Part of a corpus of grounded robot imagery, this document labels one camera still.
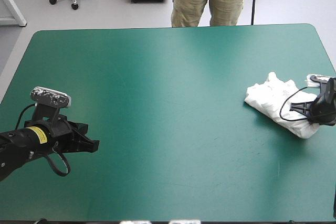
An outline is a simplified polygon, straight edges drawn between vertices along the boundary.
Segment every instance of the white object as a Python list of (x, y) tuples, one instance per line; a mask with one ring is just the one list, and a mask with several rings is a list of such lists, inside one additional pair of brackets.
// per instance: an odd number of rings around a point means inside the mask
[[(271, 72), (264, 84), (255, 84), (247, 89), (245, 102), (298, 137), (310, 138), (319, 129), (318, 123), (312, 124), (307, 120), (288, 122), (281, 119), (279, 115), (284, 101), (297, 91), (298, 88), (292, 80), (283, 82), (277, 78), (274, 72)], [(296, 111), (289, 111), (290, 104), (292, 102), (309, 102), (315, 98), (315, 94), (298, 92), (286, 102), (282, 110), (282, 117), (290, 120), (305, 118), (304, 115)]]
[(0, 17), (0, 25), (19, 25), (19, 26), (26, 26), (27, 21), (23, 17), (22, 13), (20, 12), (19, 8), (15, 4), (14, 0), (2, 0), (3, 3), (1, 3), (0, 0), (0, 5), (4, 4), (9, 12), (11, 13), (12, 16), (5, 16), (5, 17)]
[(200, 220), (171, 220), (169, 224), (201, 224)]
[(321, 76), (319, 74), (311, 73), (311, 74), (307, 75), (307, 79), (306, 79), (307, 86), (310, 87), (310, 88), (319, 88), (320, 87), (320, 83), (312, 81), (310, 79), (310, 77), (312, 77), (312, 76), (316, 76), (318, 79), (323, 80), (323, 81), (329, 81), (329, 79), (332, 78), (330, 76)]

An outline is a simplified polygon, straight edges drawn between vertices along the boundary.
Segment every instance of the gray floor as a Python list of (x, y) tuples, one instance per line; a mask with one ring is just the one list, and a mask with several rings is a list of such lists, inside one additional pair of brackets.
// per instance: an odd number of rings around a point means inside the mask
[[(89, 28), (170, 27), (172, 0), (163, 3), (137, 3), (127, 0), (79, 0), (80, 9), (71, 9), (71, 0), (15, 0), (28, 25), (25, 28), (0, 27), (0, 93), (4, 92), (32, 37), (38, 30)], [(250, 23), (252, 0), (245, 0), (239, 25)], [(200, 26), (208, 26), (205, 9)], [(310, 23), (321, 37), (336, 67), (335, 0), (257, 0), (255, 24)]]

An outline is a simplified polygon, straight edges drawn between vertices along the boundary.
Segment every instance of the yellow label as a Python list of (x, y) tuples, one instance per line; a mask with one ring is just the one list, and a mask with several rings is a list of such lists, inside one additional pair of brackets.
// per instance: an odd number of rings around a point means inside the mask
[(32, 126), (32, 127), (27, 127), (27, 129), (31, 129), (32, 131), (36, 133), (36, 135), (38, 136), (38, 139), (40, 140), (40, 144), (45, 144), (48, 141), (46, 134), (39, 127)]

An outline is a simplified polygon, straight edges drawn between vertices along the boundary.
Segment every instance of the black cable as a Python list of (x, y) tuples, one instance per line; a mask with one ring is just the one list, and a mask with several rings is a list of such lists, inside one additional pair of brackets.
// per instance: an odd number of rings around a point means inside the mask
[(51, 169), (54, 171), (54, 173), (56, 173), (58, 176), (61, 176), (61, 177), (65, 177), (65, 176), (67, 176), (67, 175), (71, 172), (71, 167), (70, 167), (70, 164), (69, 164), (67, 158), (63, 155), (62, 152), (58, 151), (58, 150), (56, 149), (56, 147), (53, 147), (52, 151), (53, 151), (54, 153), (56, 153), (56, 154), (59, 156), (59, 158), (62, 160), (62, 162), (64, 163), (65, 168), (66, 168), (66, 172), (65, 172), (65, 173), (62, 172), (62, 171), (60, 171), (60, 170), (56, 167), (54, 161), (53, 161), (47, 154), (42, 153), (42, 154), (40, 154), (40, 155), (42, 155), (42, 156), (48, 161), (49, 166), (50, 166)]
[(287, 99), (285, 100), (285, 102), (284, 102), (283, 105), (281, 106), (280, 113), (279, 113), (279, 116), (280, 116), (281, 119), (283, 119), (283, 120), (285, 120), (285, 121), (288, 121), (288, 122), (296, 122), (296, 121), (303, 121), (303, 120), (308, 120), (308, 119), (313, 119), (313, 118), (319, 118), (319, 117), (321, 117), (321, 116), (325, 116), (325, 115), (334, 115), (334, 114), (336, 114), (336, 112), (331, 112), (331, 113), (327, 113), (327, 114), (323, 114), (323, 115), (314, 115), (314, 116), (310, 116), (310, 117), (305, 117), (305, 118), (300, 118), (300, 119), (293, 119), (293, 120), (283, 118), (282, 115), (281, 115), (281, 112), (282, 112), (282, 109), (283, 109), (283, 107), (285, 106), (286, 102), (287, 102), (289, 99), (291, 99), (294, 95), (296, 95), (297, 93), (299, 93), (300, 91), (302, 91), (302, 90), (304, 90), (304, 89), (306, 89), (306, 88), (308, 88), (308, 87), (304, 87), (304, 88), (302, 88), (302, 89), (299, 89), (298, 91), (296, 91), (294, 94), (292, 94), (289, 98), (287, 98)]
[(35, 106), (35, 104), (31, 104), (31, 105), (28, 105), (27, 107), (25, 107), (22, 111), (21, 111), (21, 114), (19, 116), (19, 119), (17, 120), (17, 123), (16, 123), (16, 126), (15, 126), (15, 130), (17, 130), (17, 128), (19, 127), (19, 124), (20, 124), (20, 121), (21, 121), (21, 118), (23, 116), (23, 113), (25, 113), (26, 110), (28, 110), (30, 107), (33, 107)]

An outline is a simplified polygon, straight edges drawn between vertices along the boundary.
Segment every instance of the white fabric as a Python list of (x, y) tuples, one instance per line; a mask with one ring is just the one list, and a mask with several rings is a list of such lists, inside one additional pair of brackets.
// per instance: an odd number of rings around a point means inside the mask
[(311, 76), (316, 76), (317, 78), (319, 78), (321, 80), (324, 80), (324, 81), (329, 81), (329, 79), (332, 78), (330, 76), (321, 76), (319, 74), (311, 73), (311, 74), (307, 75), (307, 79), (306, 79), (307, 86), (310, 87), (310, 88), (319, 88), (320, 87), (320, 83), (312, 81), (310, 79)]
[[(271, 72), (264, 84), (255, 84), (247, 89), (245, 102), (298, 137), (310, 138), (319, 129), (318, 123), (311, 124), (307, 120), (288, 122), (281, 119), (279, 115), (284, 101), (296, 91), (298, 88), (292, 80), (283, 82), (274, 72)], [(298, 112), (289, 111), (291, 102), (309, 102), (315, 98), (315, 94), (298, 92), (285, 104), (281, 113), (282, 117), (290, 120), (304, 118), (305, 116)]]

